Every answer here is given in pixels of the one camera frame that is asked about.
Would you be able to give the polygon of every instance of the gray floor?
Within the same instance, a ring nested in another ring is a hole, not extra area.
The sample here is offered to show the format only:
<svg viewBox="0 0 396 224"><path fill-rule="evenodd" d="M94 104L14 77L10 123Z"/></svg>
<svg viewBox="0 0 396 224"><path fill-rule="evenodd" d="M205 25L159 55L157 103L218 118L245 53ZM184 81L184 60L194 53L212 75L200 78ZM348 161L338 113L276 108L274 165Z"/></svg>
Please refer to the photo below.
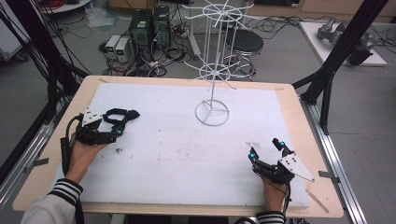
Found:
<svg viewBox="0 0 396 224"><path fill-rule="evenodd" d="M61 14L59 21L78 21L83 17L83 11L76 10ZM130 21L117 19L114 27L100 29L89 29L86 22L85 18L72 24L74 34L64 38L82 63L93 74L100 74L106 69L106 61L97 49L99 44L111 34L124 33ZM389 34L396 36L396 27L393 26ZM198 35L197 40L202 46L204 37ZM338 70L333 82L329 131L367 222L396 223L396 55L380 47L375 47L375 51L387 66L342 66ZM293 83L314 73L321 65L303 32L291 26L282 29L273 39L265 40L262 54L252 61L258 70L253 78L255 82ZM196 71L183 63L171 64L166 69L165 77L197 76ZM11 61L0 67L0 124L4 127L0 130L1 163L46 103L46 85L31 61ZM297 92L305 90L306 87L302 87ZM0 211L0 223L20 222L22 212L15 212L11 207L16 193ZM106 214L87 215L87 223L109 223L109 220ZM176 223L185 223L185 220L175 217ZM347 215L332 219L308 218L307 221L349 223Z"/></svg>

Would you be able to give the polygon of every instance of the wooden table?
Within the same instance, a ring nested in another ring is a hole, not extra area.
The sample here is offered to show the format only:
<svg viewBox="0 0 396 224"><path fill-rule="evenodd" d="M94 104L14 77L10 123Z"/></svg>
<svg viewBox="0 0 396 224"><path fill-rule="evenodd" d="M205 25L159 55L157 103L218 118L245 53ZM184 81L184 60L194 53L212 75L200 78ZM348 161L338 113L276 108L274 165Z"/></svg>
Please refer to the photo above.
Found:
<svg viewBox="0 0 396 224"><path fill-rule="evenodd" d="M207 87L202 80L144 78L144 77L86 77L75 98L67 108L62 120L43 150L40 159L49 158L49 163L33 169L14 201L15 210L24 211L30 203L47 194L56 169L61 160L60 138L64 136L68 121L78 113L84 113L101 83L130 83L163 86ZM318 176L318 171L327 171L321 158L314 135L309 127L300 101L290 84L231 82L236 88L273 90L282 110L293 149L304 161L306 167L314 175L316 182L305 181L305 188L310 206L306 209L290 208L288 217L341 217L344 214L332 181ZM252 206L204 206L204 205L166 205L166 204L134 204L134 203L84 203L84 212L114 214L164 214L192 216L237 216L251 217L261 212L261 207Z"/></svg>

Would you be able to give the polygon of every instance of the black stool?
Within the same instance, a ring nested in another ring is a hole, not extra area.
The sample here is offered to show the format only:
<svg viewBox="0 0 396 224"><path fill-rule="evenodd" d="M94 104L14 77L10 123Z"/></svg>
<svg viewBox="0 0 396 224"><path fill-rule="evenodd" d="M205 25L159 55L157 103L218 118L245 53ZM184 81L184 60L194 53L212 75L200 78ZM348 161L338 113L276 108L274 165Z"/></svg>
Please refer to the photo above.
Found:
<svg viewBox="0 0 396 224"><path fill-rule="evenodd" d="M248 77L251 81L256 69L248 56L260 54L264 46L262 38L249 30L235 30L235 37L233 31L229 31L225 41L226 48L233 48L233 53L236 54L225 58L225 62L231 66L233 77Z"/></svg>

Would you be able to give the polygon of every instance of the human hand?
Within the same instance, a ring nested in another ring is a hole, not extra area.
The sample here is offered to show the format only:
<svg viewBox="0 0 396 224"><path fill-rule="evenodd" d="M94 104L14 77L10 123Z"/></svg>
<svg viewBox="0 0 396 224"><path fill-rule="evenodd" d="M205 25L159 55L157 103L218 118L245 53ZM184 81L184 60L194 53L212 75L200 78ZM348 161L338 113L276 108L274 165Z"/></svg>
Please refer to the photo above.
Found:
<svg viewBox="0 0 396 224"><path fill-rule="evenodd" d="M285 201L286 185L274 184L267 178L262 178L264 184L265 207L268 211L281 212L282 203Z"/></svg>
<svg viewBox="0 0 396 224"><path fill-rule="evenodd" d="M89 146L76 141L73 145L69 171L65 178L79 183L93 163L98 152L107 144Z"/></svg>

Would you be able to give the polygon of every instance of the black and white striped sleeve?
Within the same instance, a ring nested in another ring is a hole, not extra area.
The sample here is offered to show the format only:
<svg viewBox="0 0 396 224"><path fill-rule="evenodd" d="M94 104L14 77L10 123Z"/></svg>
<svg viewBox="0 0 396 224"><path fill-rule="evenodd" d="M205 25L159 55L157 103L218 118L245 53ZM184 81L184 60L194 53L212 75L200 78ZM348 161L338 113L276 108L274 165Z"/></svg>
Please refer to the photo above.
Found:
<svg viewBox="0 0 396 224"><path fill-rule="evenodd" d="M284 224L286 218L281 212L263 212L256 215L260 224Z"/></svg>
<svg viewBox="0 0 396 224"><path fill-rule="evenodd" d="M56 184L53 187L52 191L49 193L49 195L56 195L64 199L68 203L75 205L82 191L82 186L71 180L63 178L56 181Z"/></svg>

